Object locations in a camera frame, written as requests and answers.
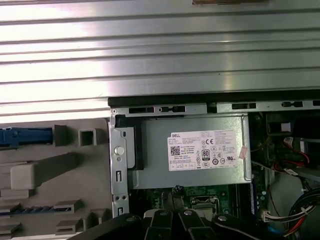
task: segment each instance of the red wire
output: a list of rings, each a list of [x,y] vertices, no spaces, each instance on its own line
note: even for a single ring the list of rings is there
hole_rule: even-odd
[[[302,162],[289,161],[289,160],[281,160],[282,163],[294,164],[299,167],[304,167],[305,165]]]
[[[288,232],[289,234],[294,233],[298,228],[301,227],[301,225],[304,223],[306,217],[302,217],[299,219],[299,221],[291,228],[291,230]]]
[[[285,147],[287,147],[288,149],[290,149],[291,151],[293,151],[293,152],[295,152],[295,153],[297,153],[297,154],[303,155],[303,156],[306,158],[307,163],[308,163],[308,164],[310,163],[310,159],[309,159],[309,157],[308,157],[307,154],[305,154],[305,153],[302,152],[302,151],[297,151],[297,150],[293,149],[292,147],[290,147],[290,146],[289,146],[288,144],[286,144],[285,142],[283,142],[283,145],[284,145]]]

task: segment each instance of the qr code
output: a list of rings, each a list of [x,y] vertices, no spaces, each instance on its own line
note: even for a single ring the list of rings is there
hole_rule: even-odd
[[[180,146],[171,146],[171,156],[178,156],[180,155]]]

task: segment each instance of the metal side panel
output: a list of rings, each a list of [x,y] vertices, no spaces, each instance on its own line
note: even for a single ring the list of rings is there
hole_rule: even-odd
[[[320,89],[318,0],[0,1],[0,122],[109,117],[108,97]]]

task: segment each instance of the white connector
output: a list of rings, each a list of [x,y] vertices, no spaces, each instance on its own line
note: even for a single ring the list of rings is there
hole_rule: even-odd
[[[269,223],[270,220],[266,218],[266,214],[270,215],[270,211],[268,211],[268,210],[261,210],[261,220],[262,220],[264,223]]]

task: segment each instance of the power supply label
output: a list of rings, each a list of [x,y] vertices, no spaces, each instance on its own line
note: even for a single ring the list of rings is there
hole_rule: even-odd
[[[168,159],[170,171],[237,167],[235,131],[173,132]]]

